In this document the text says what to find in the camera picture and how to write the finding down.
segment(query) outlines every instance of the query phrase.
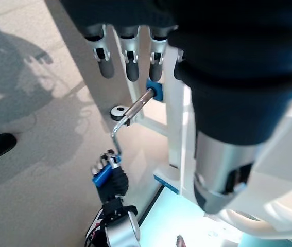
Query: blue clamp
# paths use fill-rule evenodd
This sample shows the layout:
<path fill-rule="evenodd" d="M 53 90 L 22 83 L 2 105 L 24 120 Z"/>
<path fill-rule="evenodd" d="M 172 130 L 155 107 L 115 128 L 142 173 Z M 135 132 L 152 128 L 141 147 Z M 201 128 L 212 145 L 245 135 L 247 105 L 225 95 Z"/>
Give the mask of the blue clamp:
<path fill-rule="evenodd" d="M 96 187 L 100 188 L 111 175 L 112 168 L 109 162 L 105 165 L 105 167 L 92 178 L 93 183 Z"/>
<path fill-rule="evenodd" d="M 150 80 L 149 78 L 147 79 L 146 83 L 147 89 L 153 89 L 155 92 L 155 96 L 153 99 L 162 102 L 164 97 L 163 97 L 163 85 L 159 82 L 155 82 Z"/>

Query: white metal frame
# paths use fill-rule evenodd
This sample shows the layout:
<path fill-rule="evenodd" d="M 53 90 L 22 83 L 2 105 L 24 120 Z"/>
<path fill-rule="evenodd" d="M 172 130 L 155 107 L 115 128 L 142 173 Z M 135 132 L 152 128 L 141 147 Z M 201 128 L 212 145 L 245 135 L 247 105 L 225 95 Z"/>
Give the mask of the white metal frame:
<path fill-rule="evenodd" d="M 115 39 L 118 49 L 121 50 L 116 33 Z M 134 122 L 167 136 L 169 163 L 171 166 L 158 168 L 154 171 L 154 175 L 178 189 L 180 195 L 196 203 L 193 189 L 195 120 L 190 89 L 173 76 L 176 57 L 177 50 L 168 47 L 163 64 L 167 125 L 146 117 L 143 111 L 137 115 Z M 121 55 L 121 62 L 125 69 L 123 55 Z M 134 102 L 140 97 L 139 84 L 129 81 L 127 77 L 126 81 L 131 99 Z M 271 156 L 271 152 L 285 138 L 284 133 L 287 128 L 291 128 L 291 126 L 281 127 L 281 132 L 276 133 L 276 138 L 271 140 L 267 148 L 265 148 L 266 151 L 251 173 L 251 182 L 248 189 L 229 204 L 227 210 L 223 210 L 219 214 L 223 220 L 245 233 L 271 239 L 292 238 L 292 209 L 288 209 L 276 201 L 278 198 L 292 192 L 292 179 L 280 179 L 281 175 L 286 176 L 292 170 L 292 165 L 290 168 L 285 166 L 286 170 L 282 170 L 282 164 L 274 164 L 273 170 L 277 173 L 271 175 L 259 169 L 259 167 L 262 167 L 262 164 L 270 161 L 272 163 L 278 161 L 280 163 L 282 161 L 277 159 L 277 157 Z M 273 181 L 274 186 L 267 188 L 260 186 L 264 191 L 259 190 L 257 183 L 269 186 L 270 181 Z M 243 211 L 263 220 L 250 220 L 234 210 Z"/>

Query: light blue surface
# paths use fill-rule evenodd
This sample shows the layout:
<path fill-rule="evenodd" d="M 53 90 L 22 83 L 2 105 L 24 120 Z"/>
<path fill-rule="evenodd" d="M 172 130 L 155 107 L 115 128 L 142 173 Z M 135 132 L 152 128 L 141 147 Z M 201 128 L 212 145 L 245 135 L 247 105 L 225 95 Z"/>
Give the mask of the light blue surface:
<path fill-rule="evenodd" d="M 239 247 L 292 247 L 289 240 L 266 240 L 243 234 Z"/>
<path fill-rule="evenodd" d="M 198 205 L 168 188 L 163 189 L 140 230 L 141 247 L 176 247 L 178 235 L 187 247 L 223 247 L 225 238 L 239 242 L 242 235 L 204 217 Z"/>

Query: small robotic hand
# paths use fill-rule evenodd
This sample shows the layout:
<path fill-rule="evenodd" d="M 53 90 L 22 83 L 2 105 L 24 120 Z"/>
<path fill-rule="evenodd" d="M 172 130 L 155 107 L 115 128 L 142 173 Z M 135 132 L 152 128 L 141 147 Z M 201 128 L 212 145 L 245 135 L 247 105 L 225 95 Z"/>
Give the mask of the small robotic hand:
<path fill-rule="evenodd" d="M 85 236 L 85 247 L 92 244 L 96 247 L 140 246 L 136 207 L 123 205 L 129 180 L 122 170 L 120 155 L 108 150 L 91 171 L 102 209 Z"/>

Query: silver metal joint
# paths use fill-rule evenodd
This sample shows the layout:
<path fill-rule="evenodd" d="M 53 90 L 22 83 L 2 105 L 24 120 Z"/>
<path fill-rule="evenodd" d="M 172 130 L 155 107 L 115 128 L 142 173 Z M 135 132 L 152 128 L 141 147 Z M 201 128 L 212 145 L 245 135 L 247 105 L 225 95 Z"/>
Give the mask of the silver metal joint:
<path fill-rule="evenodd" d="M 104 36 L 100 40 L 98 41 L 87 40 L 87 43 L 92 47 L 94 57 L 98 62 L 100 62 L 101 60 L 109 61 L 110 59 L 110 52 L 107 46 L 107 33 L 105 24 L 102 25 L 102 31 Z"/>
<path fill-rule="evenodd" d="M 124 56 L 125 63 L 129 63 L 128 52 L 133 53 L 133 63 L 137 63 L 139 56 L 139 29 L 138 33 L 135 37 L 131 39 L 123 39 L 119 38 L 119 42 L 121 43 L 122 54 Z"/>
<path fill-rule="evenodd" d="M 206 213 L 218 213 L 246 188 L 260 148 L 223 143 L 198 132 L 194 186 Z"/>

